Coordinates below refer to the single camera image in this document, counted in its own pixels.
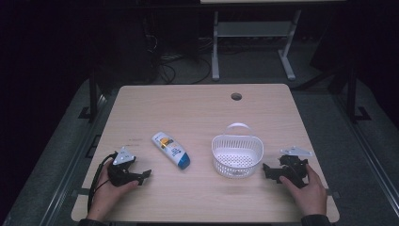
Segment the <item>white plastic basket with handle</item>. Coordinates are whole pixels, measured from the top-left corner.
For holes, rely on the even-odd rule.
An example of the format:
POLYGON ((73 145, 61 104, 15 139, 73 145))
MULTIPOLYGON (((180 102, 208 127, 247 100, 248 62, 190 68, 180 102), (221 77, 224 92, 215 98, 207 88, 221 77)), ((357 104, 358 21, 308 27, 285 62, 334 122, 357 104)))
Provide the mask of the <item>white plastic basket with handle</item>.
POLYGON ((263 159, 263 142, 241 122, 228 125, 223 134, 213 138, 211 147, 215 171, 226 178, 251 176, 263 159))

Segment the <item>person's right hand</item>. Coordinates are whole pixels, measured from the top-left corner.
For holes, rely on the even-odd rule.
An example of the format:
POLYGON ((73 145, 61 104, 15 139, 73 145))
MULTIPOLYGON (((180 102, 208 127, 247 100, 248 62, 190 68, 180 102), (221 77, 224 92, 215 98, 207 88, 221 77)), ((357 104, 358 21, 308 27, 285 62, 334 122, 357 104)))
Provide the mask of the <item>person's right hand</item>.
POLYGON ((327 192, 319 175, 306 166, 309 183, 298 188, 289 179, 280 176, 280 181, 294 197, 295 203, 304 216, 326 215, 327 214, 327 192))

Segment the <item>metal floor rail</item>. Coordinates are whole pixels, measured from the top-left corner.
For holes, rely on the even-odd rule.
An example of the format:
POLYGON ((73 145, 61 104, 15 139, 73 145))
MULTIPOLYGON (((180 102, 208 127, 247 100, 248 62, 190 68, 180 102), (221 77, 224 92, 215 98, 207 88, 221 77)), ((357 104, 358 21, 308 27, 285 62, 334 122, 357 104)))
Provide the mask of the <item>metal floor rail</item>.
POLYGON ((357 143, 361 147, 366 162, 370 166, 372 173, 374 174, 378 184, 380 185, 389 204, 391 205, 391 208, 395 212, 396 216, 399 217, 399 191, 396 189, 391 181, 391 178, 384 170, 383 166, 381 165, 380 161, 374 153, 374 149, 361 131, 357 121, 348 116, 345 108, 345 102, 337 96, 334 96, 333 100, 342 112, 343 118, 345 119, 350 130, 354 134, 357 143))
POLYGON ((82 188, 88 172, 88 167, 95 153, 96 145, 104 129, 104 119, 108 110, 104 109, 107 100, 101 94, 98 100, 98 114, 94 122, 79 119, 83 104, 78 108, 68 110, 56 129, 51 146, 51 153, 45 161, 45 168, 54 167, 56 170, 56 188, 51 195, 50 202, 46 205, 40 226, 56 226, 63 220, 73 224, 71 218, 72 208, 77 196, 72 196, 72 191, 82 188))

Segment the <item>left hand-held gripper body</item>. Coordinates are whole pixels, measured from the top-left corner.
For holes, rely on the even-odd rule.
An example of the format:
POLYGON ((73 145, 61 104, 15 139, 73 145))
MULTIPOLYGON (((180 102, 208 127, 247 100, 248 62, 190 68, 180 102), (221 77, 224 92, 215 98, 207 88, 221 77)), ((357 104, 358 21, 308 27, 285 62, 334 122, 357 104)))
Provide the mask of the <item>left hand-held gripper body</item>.
POLYGON ((126 147, 115 152, 113 161, 107 169, 108 178, 113 186, 123 186, 138 180, 139 176, 129 171, 135 161, 136 157, 126 147))

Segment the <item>black metal stand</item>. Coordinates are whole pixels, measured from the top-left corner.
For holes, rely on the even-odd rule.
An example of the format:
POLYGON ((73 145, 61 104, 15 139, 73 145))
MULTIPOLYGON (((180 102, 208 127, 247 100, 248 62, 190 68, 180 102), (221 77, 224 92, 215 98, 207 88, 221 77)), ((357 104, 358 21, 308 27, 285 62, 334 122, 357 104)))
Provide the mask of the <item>black metal stand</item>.
POLYGON ((358 121, 369 121, 370 115, 363 106, 356 106, 357 96, 357 74, 354 68, 351 68, 347 80, 346 95, 346 115, 352 123, 358 121))
POLYGON ((88 78, 89 89, 89 106, 82 108, 79 114, 79 119, 86 119, 89 123, 94 122, 98 114, 98 88, 97 88, 97 71, 93 70, 88 78))

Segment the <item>white-framed desk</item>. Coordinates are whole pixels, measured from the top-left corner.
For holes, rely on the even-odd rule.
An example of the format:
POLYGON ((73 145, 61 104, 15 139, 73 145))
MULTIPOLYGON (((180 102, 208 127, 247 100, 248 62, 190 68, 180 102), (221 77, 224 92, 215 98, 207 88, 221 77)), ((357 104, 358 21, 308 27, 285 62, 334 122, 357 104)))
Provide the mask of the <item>white-framed desk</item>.
POLYGON ((284 6, 293 8, 293 16, 290 20, 278 21, 249 21, 249 22, 225 22, 219 20, 220 9, 214 11, 213 25, 213 50, 211 57, 212 78, 214 81, 220 79, 218 40, 220 38, 285 38, 286 42, 282 49, 278 50, 279 60, 289 81, 295 81, 296 76, 292 69, 288 55, 295 37, 301 13, 305 5, 342 3, 345 0, 199 0, 204 6, 239 7, 246 5, 250 7, 284 6))

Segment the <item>white bottle with blue cap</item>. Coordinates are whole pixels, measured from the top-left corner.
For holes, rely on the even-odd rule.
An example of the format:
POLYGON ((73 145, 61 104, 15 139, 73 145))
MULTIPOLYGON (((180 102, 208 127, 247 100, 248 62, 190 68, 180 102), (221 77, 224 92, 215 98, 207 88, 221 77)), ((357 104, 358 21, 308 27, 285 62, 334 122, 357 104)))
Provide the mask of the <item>white bottle with blue cap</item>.
POLYGON ((152 137, 152 142, 180 170, 185 170, 190 165, 189 155, 173 137, 164 132, 158 132, 152 137))

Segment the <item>person's left hand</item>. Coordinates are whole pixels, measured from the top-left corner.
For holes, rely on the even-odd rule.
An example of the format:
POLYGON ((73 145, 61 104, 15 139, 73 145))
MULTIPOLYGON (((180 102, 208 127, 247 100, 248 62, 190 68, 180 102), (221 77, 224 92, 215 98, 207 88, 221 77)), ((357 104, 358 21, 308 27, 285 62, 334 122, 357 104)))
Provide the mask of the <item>person's left hand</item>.
POLYGON ((109 182, 108 167, 112 164, 108 160, 100 173, 92 199, 87 219, 104 222, 107 215, 111 212, 119 200, 138 187, 138 181, 132 181, 123 186, 113 186, 109 182))

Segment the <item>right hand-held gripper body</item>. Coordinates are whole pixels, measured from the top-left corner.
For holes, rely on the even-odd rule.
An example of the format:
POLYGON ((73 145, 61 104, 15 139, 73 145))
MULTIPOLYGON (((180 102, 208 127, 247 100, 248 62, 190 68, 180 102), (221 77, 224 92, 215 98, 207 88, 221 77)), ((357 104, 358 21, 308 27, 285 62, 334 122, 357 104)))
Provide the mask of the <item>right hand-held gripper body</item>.
POLYGON ((282 149, 279 152, 281 153, 279 161, 282 165, 283 176, 298 188, 306 186, 303 179, 307 176, 308 160, 305 159, 305 156, 313 156, 313 153, 296 146, 282 149))

